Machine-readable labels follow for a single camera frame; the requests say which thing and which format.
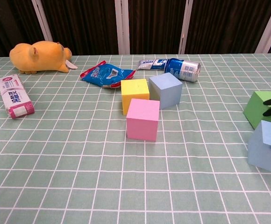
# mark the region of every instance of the green cube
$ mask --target green cube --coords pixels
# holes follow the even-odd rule
[[[263,105],[263,102],[268,99],[271,99],[271,91],[255,91],[243,111],[243,114],[254,129],[258,126],[261,120],[271,122],[271,116],[263,116],[263,113],[271,107],[271,105]]]

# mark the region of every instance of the green tablecloth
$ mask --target green tablecloth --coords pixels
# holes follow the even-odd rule
[[[127,139],[120,89],[83,82],[106,60],[201,63],[181,102],[160,111],[157,142]],[[20,75],[36,112],[7,117],[0,96],[0,223],[271,224],[271,173],[247,164],[242,111],[271,90],[271,54],[73,56],[68,74]],[[0,77],[18,73],[0,58]],[[162,71],[137,71],[148,78]]]

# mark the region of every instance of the blue cube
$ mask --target blue cube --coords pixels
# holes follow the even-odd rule
[[[248,144],[248,163],[271,171],[271,122],[262,120]]]
[[[171,73],[149,78],[150,99],[160,101],[160,109],[180,103],[182,82]]]

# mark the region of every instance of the blue and white can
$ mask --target blue and white can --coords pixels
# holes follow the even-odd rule
[[[187,62],[176,58],[169,59],[165,66],[164,72],[169,72],[178,79],[197,82],[201,65],[196,62]]]

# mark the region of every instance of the pink and white box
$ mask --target pink and white box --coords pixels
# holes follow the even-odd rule
[[[15,119],[35,112],[18,75],[0,78],[0,94],[11,118]]]
[[[159,101],[131,99],[126,116],[127,137],[156,141],[159,117]]]

